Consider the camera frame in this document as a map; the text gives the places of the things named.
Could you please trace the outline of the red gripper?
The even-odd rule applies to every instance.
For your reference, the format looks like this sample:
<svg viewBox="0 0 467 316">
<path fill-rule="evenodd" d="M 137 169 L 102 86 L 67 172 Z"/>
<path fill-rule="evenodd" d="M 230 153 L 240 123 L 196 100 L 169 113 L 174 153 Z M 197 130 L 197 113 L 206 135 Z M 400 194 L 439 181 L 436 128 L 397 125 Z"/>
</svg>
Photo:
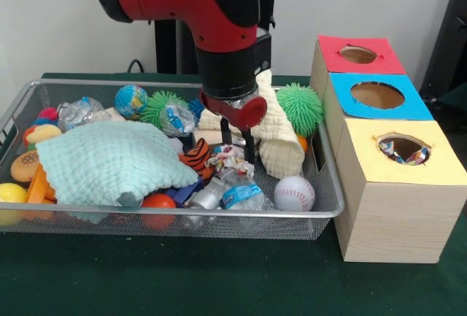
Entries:
<svg viewBox="0 0 467 316">
<path fill-rule="evenodd" d="M 229 124 L 238 129 L 251 129 L 259 125 L 267 112 L 267 102 L 258 93 L 246 96 L 244 99 L 227 101 L 212 98 L 201 93 L 201 101 L 213 114 L 221 116 L 220 130 L 223 144 L 231 143 L 231 130 Z M 250 131 L 243 132 L 246 142 L 244 157 L 248 163 L 255 163 L 255 143 Z"/>
</svg>

